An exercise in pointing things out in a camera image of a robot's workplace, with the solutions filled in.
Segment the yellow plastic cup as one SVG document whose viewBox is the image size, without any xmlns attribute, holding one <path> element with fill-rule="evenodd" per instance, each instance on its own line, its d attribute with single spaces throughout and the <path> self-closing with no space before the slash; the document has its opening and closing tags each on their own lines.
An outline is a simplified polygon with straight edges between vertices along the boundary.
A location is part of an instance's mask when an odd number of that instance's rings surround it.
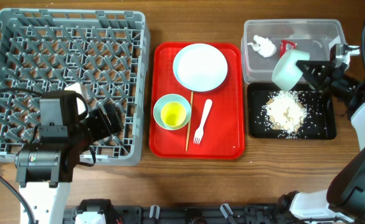
<svg viewBox="0 0 365 224">
<path fill-rule="evenodd" d="M 166 103 L 161 109 L 161 120 L 170 129 L 182 127 L 186 115 L 185 107 L 177 101 Z"/>
</svg>

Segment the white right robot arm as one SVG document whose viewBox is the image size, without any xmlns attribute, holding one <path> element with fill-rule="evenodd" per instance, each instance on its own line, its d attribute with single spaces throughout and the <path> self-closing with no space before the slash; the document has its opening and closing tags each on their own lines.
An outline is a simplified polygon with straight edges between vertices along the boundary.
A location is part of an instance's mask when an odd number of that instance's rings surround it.
<svg viewBox="0 0 365 224">
<path fill-rule="evenodd" d="M 365 81 L 345 75 L 345 64 L 296 62 L 309 86 L 342 98 L 348 109 L 360 152 L 333 179 L 327 190 L 282 195 L 275 207 L 277 221 L 287 223 L 365 223 Z"/>
</svg>

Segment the red snack wrapper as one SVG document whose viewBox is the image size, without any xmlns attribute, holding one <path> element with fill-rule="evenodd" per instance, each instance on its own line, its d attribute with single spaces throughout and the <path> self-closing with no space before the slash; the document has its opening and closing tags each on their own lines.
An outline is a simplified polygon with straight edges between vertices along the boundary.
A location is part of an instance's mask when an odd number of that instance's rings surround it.
<svg viewBox="0 0 365 224">
<path fill-rule="evenodd" d="M 282 58 L 282 56 L 289 50 L 295 50 L 297 47 L 297 43 L 289 41 L 289 40 L 281 40 L 280 42 L 280 55 L 279 57 Z"/>
</svg>

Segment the pale green bowl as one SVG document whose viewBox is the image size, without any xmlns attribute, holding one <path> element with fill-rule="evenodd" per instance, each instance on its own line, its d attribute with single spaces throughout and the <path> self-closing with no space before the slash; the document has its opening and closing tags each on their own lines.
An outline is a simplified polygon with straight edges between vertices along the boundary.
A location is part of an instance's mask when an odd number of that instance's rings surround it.
<svg viewBox="0 0 365 224">
<path fill-rule="evenodd" d="M 272 82 L 283 91 L 290 91 L 303 72 L 296 66 L 299 60 L 309 60 L 310 54 L 301 50 L 288 50 L 282 55 L 272 73 Z"/>
</svg>

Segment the white tissue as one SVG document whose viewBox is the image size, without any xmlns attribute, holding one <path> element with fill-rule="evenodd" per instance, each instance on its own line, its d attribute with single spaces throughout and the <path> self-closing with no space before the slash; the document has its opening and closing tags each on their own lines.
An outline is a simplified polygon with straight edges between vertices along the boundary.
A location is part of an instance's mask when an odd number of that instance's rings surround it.
<svg viewBox="0 0 365 224">
<path fill-rule="evenodd" d="M 259 35 L 255 35 L 253 37 L 253 42 L 249 42 L 247 45 L 251 46 L 254 51 L 264 58 L 273 56 L 277 51 L 276 45 L 274 45 L 271 40 Z"/>
</svg>

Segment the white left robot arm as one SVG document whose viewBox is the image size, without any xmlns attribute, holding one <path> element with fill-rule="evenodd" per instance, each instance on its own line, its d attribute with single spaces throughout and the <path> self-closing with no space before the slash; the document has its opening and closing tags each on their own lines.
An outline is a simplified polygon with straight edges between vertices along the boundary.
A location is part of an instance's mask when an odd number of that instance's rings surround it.
<svg viewBox="0 0 365 224">
<path fill-rule="evenodd" d="M 62 223 L 73 170 L 83 165 L 81 153 L 123 130 L 121 111 L 113 104 L 78 112 L 84 97 L 73 90 L 48 91 L 39 97 L 40 123 L 17 153 L 21 223 Z"/>
</svg>

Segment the pale blue bowl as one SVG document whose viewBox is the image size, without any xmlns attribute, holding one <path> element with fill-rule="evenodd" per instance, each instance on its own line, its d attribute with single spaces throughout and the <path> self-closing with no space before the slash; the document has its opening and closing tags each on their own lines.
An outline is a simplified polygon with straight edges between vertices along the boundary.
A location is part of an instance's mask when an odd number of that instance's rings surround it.
<svg viewBox="0 0 365 224">
<path fill-rule="evenodd" d="M 165 124 L 162 122 L 161 120 L 161 109 L 162 107 L 166 104 L 166 103 L 169 103 L 169 102 L 172 102 L 172 101 L 177 101 L 179 103 L 181 103 L 185 109 L 186 109 L 186 119 L 184 121 L 184 124 L 182 127 L 184 127 L 185 125 L 188 124 L 189 122 L 189 115 L 191 113 L 191 109 L 190 109 L 190 103 L 188 102 L 187 99 L 185 99 L 185 97 L 181 96 L 181 95 L 177 95 L 177 94 L 168 94 L 168 95 L 164 95 L 162 96 L 154 105 L 154 109 L 153 109 L 153 117 L 156 121 L 156 123 L 161 126 L 163 129 L 166 129 L 166 130 L 176 130 L 176 129 L 170 129 L 168 128 L 167 126 L 165 126 Z"/>
</svg>

